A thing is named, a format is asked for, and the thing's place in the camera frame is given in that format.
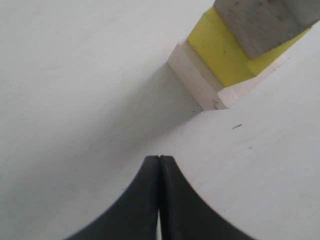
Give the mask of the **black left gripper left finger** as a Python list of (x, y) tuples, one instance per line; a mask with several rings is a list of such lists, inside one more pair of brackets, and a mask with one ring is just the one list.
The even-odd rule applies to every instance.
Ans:
[(69, 240), (155, 240), (160, 158), (147, 156), (122, 195)]

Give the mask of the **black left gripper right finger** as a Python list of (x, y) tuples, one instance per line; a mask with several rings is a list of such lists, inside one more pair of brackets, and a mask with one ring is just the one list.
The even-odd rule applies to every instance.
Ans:
[(172, 156), (159, 158), (159, 214), (163, 240), (249, 240), (192, 188)]

